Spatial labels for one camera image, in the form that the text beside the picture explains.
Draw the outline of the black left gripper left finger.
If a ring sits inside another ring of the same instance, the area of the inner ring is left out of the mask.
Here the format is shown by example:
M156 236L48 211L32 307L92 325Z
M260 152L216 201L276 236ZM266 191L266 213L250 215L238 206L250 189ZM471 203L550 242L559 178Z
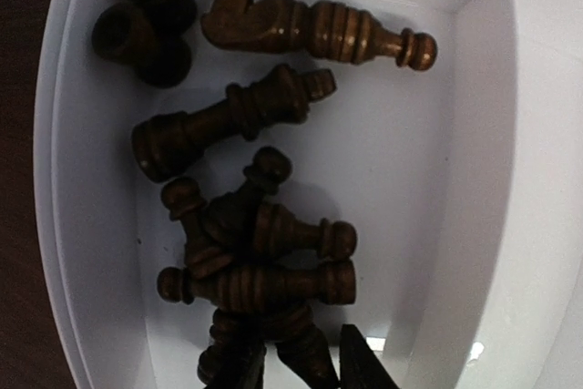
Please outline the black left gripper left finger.
M261 389L265 367L264 343L250 343L229 357L213 378L219 389Z

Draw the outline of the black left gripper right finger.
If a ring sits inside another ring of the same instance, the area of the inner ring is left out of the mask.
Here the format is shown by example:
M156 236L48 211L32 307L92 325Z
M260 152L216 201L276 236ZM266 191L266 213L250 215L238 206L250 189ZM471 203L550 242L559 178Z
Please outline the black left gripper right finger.
M344 324L340 336L342 389L398 389L358 328Z

